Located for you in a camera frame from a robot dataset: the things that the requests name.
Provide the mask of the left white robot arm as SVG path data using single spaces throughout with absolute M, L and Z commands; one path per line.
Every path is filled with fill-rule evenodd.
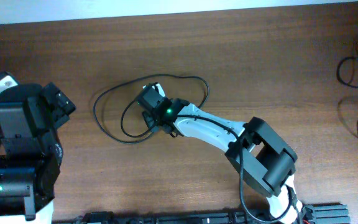
M 51 222 L 63 148 L 57 130 L 76 106 L 54 84 L 0 94 L 0 221 Z

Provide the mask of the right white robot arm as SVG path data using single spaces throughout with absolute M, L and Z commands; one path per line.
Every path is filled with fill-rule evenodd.
M 266 223 L 300 222 L 303 204 L 294 186 L 296 152 L 262 119 L 230 121 L 209 114 L 189 101 L 166 97 L 159 83 L 149 84 L 135 98 L 148 127 L 202 140 L 224 153 L 239 174 L 239 198 L 245 208 L 244 186 L 264 196 Z

